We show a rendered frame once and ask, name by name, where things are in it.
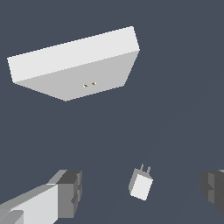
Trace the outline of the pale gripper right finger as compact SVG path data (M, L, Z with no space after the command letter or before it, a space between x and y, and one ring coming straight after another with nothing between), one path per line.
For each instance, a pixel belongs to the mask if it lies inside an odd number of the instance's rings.
M224 214L224 170L202 171L200 178L203 196Z

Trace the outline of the white two-prong charger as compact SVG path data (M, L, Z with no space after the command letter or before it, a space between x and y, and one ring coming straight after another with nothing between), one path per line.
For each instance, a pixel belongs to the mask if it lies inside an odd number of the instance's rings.
M147 171L144 171L144 165L141 164L139 169L135 168L130 182L129 182L129 194L132 197L146 201L148 194L153 183L153 178L150 175L151 168L148 167Z

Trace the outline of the white wall socket block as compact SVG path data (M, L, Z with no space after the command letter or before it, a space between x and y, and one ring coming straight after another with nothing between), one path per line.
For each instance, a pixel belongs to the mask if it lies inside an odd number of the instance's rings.
M124 86L139 52L130 26L7 60L13 83L67 102Z

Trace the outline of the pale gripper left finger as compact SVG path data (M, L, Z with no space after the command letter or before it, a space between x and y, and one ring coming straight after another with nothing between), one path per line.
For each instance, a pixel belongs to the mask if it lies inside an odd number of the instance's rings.
M46 184L0 205L0 224L54 224L73 218L82 195L82 171L59 170Z

